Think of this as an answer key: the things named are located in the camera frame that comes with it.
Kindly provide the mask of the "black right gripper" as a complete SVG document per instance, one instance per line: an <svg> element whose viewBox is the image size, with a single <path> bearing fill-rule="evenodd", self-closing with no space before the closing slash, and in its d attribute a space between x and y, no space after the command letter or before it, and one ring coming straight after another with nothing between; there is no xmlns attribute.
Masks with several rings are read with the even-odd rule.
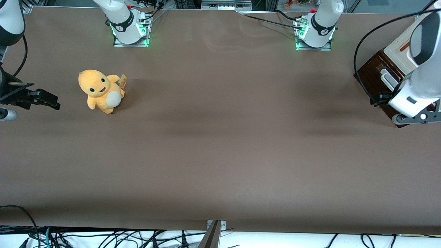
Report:
<svg viewBox="0 0 441 248"><path fill-rule="evenodd" d="M34 98L30 95L32 91L28 87L33 86L33 83L24 83L18 78L5 72L1 67L1 83L0 83L0 97L2 105L12 105L30 110L31 105L42 105L60 110L61 104L58 103L58 97L43 89L35 91Z"/></svg>

